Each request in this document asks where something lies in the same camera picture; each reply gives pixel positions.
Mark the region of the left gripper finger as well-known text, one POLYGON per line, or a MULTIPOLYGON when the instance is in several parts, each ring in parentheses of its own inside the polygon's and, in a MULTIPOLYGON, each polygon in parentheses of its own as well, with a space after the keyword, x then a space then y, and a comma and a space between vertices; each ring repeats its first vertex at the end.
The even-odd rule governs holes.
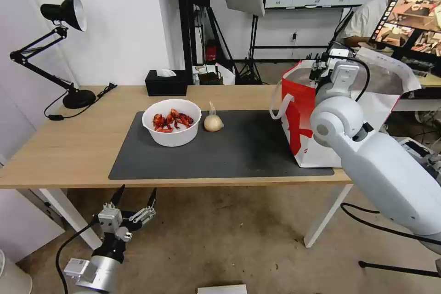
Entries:
POLYGON ((157 188, 154 188, 148 199, 147 206, 140 209, 129 218, 133 224, 146 224, 156 215, 155 204, 157 201, 157 188))
POLYGON ((125 185, 119 187, 112 195, 109 202, 103 205, 103 212, 119 212, 118 204, 123 196, 125 185))

